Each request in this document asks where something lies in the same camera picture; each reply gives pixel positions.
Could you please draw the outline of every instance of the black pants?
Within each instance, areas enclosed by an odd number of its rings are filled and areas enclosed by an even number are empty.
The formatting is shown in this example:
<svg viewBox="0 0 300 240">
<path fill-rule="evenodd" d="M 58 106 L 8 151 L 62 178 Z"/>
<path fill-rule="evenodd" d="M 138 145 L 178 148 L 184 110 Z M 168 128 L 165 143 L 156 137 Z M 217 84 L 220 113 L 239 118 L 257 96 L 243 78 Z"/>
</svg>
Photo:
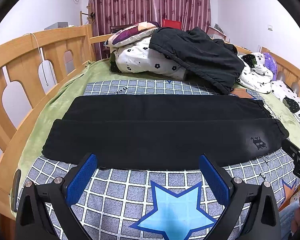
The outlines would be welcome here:
<svg viewBox="0 0 300 240">
<path fill-rule="evenodd" d="M 260 100 L 233 96 L 107 95 L 78 97 L 55 120 L 43 155 L 77 164 L 193 170 L 205 153 L 221 166 L 278 150 L 288 131 Z"/>
</svg>

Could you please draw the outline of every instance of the blue star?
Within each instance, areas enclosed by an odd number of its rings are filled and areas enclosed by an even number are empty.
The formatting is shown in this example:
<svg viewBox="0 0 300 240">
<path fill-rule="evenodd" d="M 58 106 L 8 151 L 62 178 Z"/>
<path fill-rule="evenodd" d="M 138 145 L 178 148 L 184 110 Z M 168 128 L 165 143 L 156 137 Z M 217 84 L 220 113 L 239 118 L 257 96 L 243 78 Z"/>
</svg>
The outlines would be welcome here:
<svg viewBox="0 0 300 240">
<path fill-rule="evenodd" d="M 154 209 L 131 227 L 162 234 L 165 240 L 187 240 L 193 232 L 212 227 L 216 220 L 200 208 L 201 185 L 176 194 L 151 181 Z"/>
</svg>

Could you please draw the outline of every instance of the red chair back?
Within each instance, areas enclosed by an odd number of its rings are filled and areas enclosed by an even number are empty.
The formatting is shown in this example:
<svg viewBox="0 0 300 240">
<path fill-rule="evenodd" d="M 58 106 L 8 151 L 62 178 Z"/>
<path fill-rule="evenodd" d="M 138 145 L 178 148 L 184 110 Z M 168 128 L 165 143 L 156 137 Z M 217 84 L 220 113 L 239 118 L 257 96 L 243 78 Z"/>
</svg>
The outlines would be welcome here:
<svg viewBox="0 0 300 240">
<path fill-rule="evenodd" d="M 162 19 L 162 27 L 171 27 L 181 30 L 181 22 Z"/>
</svg>

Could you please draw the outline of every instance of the colorful checkered pillow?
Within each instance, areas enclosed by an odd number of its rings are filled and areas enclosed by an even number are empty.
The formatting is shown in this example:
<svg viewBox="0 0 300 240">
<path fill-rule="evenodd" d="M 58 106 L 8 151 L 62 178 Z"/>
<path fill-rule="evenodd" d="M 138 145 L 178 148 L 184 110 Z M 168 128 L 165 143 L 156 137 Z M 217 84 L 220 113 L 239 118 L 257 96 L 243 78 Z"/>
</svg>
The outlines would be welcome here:
<svg viewBox="0 0 300 240">
<path fill-rule="evenodd" d="M 150 36 L 158 27 L 159 23 L 157 22 L 136 23 L 135 25 L 118 31 L 111 36 L 104 45 L 107 47 L 120 48 Z"/>
</svg>

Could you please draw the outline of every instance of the gray plaid bed sheet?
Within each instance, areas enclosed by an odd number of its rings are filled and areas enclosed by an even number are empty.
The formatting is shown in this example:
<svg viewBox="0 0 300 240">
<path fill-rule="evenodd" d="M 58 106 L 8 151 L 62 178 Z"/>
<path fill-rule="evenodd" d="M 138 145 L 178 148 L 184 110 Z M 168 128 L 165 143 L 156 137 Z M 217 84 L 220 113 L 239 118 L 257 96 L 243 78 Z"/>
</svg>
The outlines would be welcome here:
<svg viewBox="0 0 300 240">
<path fill-rule="evenodd" d="M 255 98 L 264 99 L 255 91 L 247 90 Z M 215 91 L 187 82 L 162 80 L 113 80 L 89 83 L 84 95 L 109 94 L 191 94 L 216 95 Z M 50 183 L 56 177 L 64 177 L 75 165 L 37 158 L 24 184 L 31 180 L 35 184 Z M 232 177 L 240 177 L 246 183 L 261 184 L 269 181 L 274 190 L 277 205 L 285 200 L 283 183 L 289 187 L 300 180 L 292 173 L 292 159 L 282 150 L 269 153 L 246 163 L 225 167 Z M 150 181 L 175 192 L 202 182 L 200 207 L 213 218 L 223 212 L 209 185 L 199 170 L 196 171 L 135 171 L 96 169 L 79 202 L 72 205 L 79 221 L 94 240 L 163 239 L 160 234 L 140 231 L 129 226 L 153 209 Z M 18 204 L 23 187 L 18 195 Z M 47 210 L 60 239 L 67 239 L 51 204 Z M 235 239 L 244 223 L 250 204 L 246 203 L 229 239 Z M 192 233 L 190 239 L 202 239 L 210 228 Z"/>
</svg>

